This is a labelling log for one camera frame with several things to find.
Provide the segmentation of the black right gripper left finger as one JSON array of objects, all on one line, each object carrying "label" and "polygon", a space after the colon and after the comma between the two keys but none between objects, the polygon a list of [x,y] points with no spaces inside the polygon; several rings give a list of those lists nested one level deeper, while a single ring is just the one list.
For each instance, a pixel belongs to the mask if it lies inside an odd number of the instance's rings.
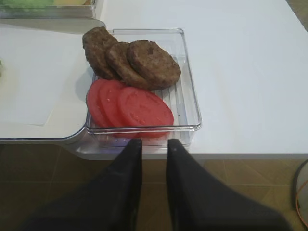
[{"label": "black right gripper left finger", "polygon": [[134,231],[142,185],[142,141],[131,139],[92,181],[39,209],[21,231]]}]

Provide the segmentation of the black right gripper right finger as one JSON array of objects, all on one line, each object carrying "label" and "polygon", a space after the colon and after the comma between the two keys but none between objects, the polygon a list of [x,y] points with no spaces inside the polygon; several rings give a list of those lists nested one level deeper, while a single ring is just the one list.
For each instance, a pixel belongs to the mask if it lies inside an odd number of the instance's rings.
[{"label": "black right gripper right finger", "polygon": [[167,194],[175,231],[290,231],[276,210],[223,184],[177,139],[167,142]]}]

